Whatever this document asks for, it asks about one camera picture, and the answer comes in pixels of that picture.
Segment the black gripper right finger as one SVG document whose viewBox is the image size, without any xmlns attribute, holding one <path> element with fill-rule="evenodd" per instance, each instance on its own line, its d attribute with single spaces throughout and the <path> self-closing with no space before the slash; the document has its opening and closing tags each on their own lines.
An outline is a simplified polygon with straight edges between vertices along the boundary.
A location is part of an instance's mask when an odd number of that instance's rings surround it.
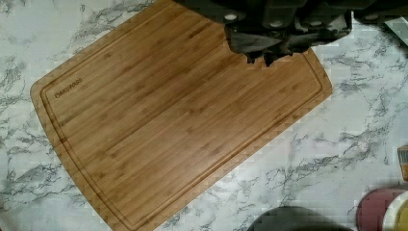
<svg viewBox="0 0 408 231">
<path fill-rule="evenodd" d="M 307 51 L 319 40 L 319 33 L 312 32 L 292 35 L 272 32 L 265 34 L 265 37 L 272 40 L 272 45 L 263 50 L 264 62 L 266 66 L 270 66 L 280 58 Z"/>
</svg>

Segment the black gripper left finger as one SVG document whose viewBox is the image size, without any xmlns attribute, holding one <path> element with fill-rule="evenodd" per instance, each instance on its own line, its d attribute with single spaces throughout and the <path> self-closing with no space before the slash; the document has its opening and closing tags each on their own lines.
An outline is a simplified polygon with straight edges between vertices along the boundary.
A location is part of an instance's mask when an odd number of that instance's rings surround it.
<svg viewBox="0 0 408 231">
<path fill-rule="evenodd" d="M 273 63 L 283 57 L 280 47 L 283 37 L 277 32 L 232 26 L 225 26 L 224 32 L 230 50 L 245 55 L 249 63 L 259 58 L 265 63 Z"/>
</svg>

